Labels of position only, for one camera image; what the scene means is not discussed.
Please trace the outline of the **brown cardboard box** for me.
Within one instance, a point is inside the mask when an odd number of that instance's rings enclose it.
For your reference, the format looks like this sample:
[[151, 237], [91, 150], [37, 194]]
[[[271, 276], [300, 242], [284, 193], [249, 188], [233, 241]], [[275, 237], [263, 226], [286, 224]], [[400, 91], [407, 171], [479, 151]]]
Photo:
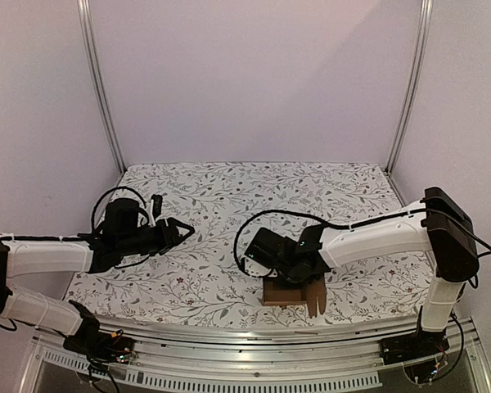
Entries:
[[323, 315], [327, 308], [325, 278], [319, 275], [298, 284], [290, 284], [279, 277], [264, 278], [262, 304], [279, 307], [305, 305], [310, 318]]

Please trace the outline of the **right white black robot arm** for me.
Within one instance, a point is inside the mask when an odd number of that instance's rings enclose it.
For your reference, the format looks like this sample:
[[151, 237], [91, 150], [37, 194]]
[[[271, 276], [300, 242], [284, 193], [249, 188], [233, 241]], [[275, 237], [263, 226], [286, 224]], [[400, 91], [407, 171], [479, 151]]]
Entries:
[[491, 255], [491, 246], [475, 235], [468, 214], [439, 187], [427, 188], [419, 201], [387, 215], [351, 224], [315, 221], [295, 240], [260, 228], [244, 255], [236, 256], [239, 269], [250, 273], [257, 264], [268, 276], [301, 284], [359, 260], [425, 252], [435, 266], [419, 328], [406, 344], [415, 357], [437, 346], [459, 293], [476, 278], [480, 259]]

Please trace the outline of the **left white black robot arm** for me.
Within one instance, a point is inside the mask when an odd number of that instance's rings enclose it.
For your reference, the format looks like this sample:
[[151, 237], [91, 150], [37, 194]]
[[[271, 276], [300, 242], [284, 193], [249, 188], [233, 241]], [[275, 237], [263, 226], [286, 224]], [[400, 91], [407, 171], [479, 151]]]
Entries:
[[0, 234], [0, 318], [72, 336], [87, 355], [99, 355], [105, 337], [85, 306], [16, 287], [11, 280], [36, 273], [105, 273], [129, 256], [163, 255], [195, 229], [175, 218], [162, 219], [160, 209], [160, 196], [151, 199], [149, 209], [134, 199], [118, 198], [107, 205], [104, 219], [90, 233], [76, 237]]

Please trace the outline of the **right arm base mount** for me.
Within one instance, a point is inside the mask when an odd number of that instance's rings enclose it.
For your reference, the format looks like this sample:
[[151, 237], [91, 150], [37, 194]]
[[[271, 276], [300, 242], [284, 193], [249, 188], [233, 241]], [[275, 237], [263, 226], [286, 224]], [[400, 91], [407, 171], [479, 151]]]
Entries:
[[379, 341], [380, 355], [384, 364], [397, 364], [426, 356], [437, 355], [449, 349], [446, 329], [428, 332], [421, 326], [421, 316], [417, 319], [416, 330], [396, 337]]

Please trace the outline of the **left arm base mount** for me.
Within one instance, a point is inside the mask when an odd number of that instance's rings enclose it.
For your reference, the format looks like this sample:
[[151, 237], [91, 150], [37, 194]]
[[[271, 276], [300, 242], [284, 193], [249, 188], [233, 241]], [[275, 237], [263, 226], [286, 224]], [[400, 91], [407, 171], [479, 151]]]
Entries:
[[74, 335], [65, 338], [63, 347], [103, 363], [127, 363], [135, 340], [126, 337], [122, 329], [101, 332], [100, 323], [93, 313], [78, 302], [71, 300], [70, 303], [78, 310], [82, 322]]

